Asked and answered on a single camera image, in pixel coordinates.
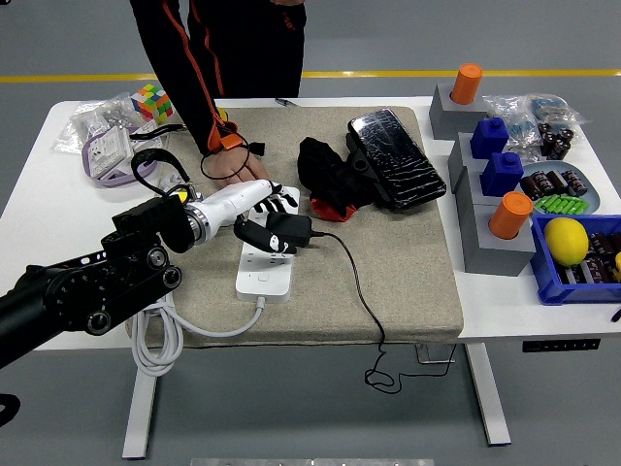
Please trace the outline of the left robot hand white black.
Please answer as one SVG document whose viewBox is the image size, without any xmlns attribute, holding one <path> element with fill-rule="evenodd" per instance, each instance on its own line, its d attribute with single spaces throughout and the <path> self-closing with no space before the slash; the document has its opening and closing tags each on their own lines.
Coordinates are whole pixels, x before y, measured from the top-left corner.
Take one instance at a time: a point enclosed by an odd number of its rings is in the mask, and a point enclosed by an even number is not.
<svg viewBox="0 0 621 466">
<path fill-rule="evenodd" d="M 265 226 L 244 218 L 252 208 L 257 213 L 286 213 L 283 202 L 298 207 L 293 192 L 286 186 L 266 180 L 229 184 L 202 202 L 186 205 L 187 215 L 194 215 L 192 229 L 195 244 L 211 240 L 222 226 L 234 225 L 236 237 L 253 247 L 282 254 L 295 254 L 297 248 Z"/>
</svg>

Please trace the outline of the person's right hand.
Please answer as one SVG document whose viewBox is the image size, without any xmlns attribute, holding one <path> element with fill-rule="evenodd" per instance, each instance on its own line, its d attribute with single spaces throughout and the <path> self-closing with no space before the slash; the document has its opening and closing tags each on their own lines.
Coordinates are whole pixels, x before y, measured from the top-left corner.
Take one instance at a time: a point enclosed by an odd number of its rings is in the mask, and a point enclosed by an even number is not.
<svg viewBox="0 0 621 466">
<path fill-rule="evenodd" d="M 262 162 L 241 147 L 208 156 L 204 168 L 218 186 L 269 178 Z"/>
</svg>

